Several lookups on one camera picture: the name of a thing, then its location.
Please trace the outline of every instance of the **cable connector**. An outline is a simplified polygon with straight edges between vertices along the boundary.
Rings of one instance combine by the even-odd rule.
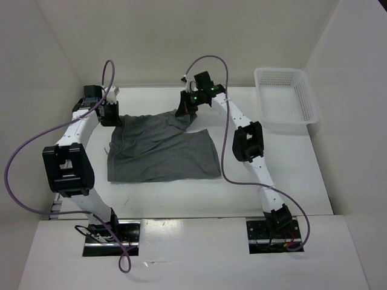
[[[183,83],[186,83],[186,82],[187,82],[187,75],[185,74],[180,80],[181,80]]]

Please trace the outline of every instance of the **red wire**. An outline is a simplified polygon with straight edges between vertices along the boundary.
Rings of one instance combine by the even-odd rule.
[[[290,233],[290,235],[291,235],[291,243],[293,243],[294,242],[294,240],[295,240],[295,236],[294,236],[294,234],[291,232],[291,230],[288,230],[288,232]]]

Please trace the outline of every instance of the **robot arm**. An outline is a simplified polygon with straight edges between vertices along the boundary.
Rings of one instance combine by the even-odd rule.
[[[85,86],[85,96],[73,108],[73,119],[90,110],[102,98],[102,90],[100,86]],[[45,147],[43,150],[43,161],[51,191],[69,198],[82,211],[98,215],[115,233],[118,225],[117,216],[114,210],[102,201],[94,188],[94,171],[85,148],[99,123],[102,126],[122,125],[116,99],[118,93],[118,87],[112,87],[106,101],[98,110],[69,125],[54,146]],[[88,214],[88,220],[89,230],[94,236],[109,240],[110,235],[97,219]]]
[[[232,100],[226,99],[226,90],[222,85],[214,85],[207,71],[195,75],[195,83],[197,86],[196,91],[190,90],[189,85],[187,90],[181,92],[180,105],[176,116],[192,114],[198,110],[198,105],[207,103],[224,118],[227,118],[228,102],[230,121],[236,128],[232,146],[235,158],[243,162],[254,181],[274,187],[265,163],[261,124],[258,121],[252,122],[238,109]],[[260,187],[258,192],[270,231],[275,233],[287,227],[291,222],[291,213],[282,197],[271,188]]]

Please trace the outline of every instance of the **white table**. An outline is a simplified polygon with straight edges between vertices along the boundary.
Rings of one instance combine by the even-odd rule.
[[[118,97],[120,115],[153,115],[177,108],[181,88],[122,88]],[[259,120],[255,88],[230,88],[229,97],[246,116]],[[199,107],[189,132],[208,129],[218,155],[225,120],[207,105]],[[109,149],[112,127],[99,125],[93,132],[87,154],[96,175],[95,188],[119,218],[208,218],[262,216],[257,189],[231,185],[222,178],[180,180],[142,184],[111,184],[107,181],[104,148]],[[226,152],[226,173],[235,181],[249,181],[246,169],[233,156],[231,128]],[[264,130],[265,158],[275,186],[292,195],[309,215],[333,214],[306,127],[297,132]],[[300,211],[286,198],[293,215]],[[62,211],[78,210],[63,199]],[[59,216],[80,219],[82,215]]]
[[[312,216],[304,253],[249,254],[246,220],[143,220],[132,271],[118,257],[82,257],[86,221],[42,221],[19,290],[367,290],[343,216]],[[305,236],[305,220],[299,218]]]

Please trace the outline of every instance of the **white plastic basket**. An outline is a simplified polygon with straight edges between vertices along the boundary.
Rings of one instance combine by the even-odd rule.
[[[254,76],[263,126],[284,127],[318,121],[316,96],[304,71],[257,68]]]

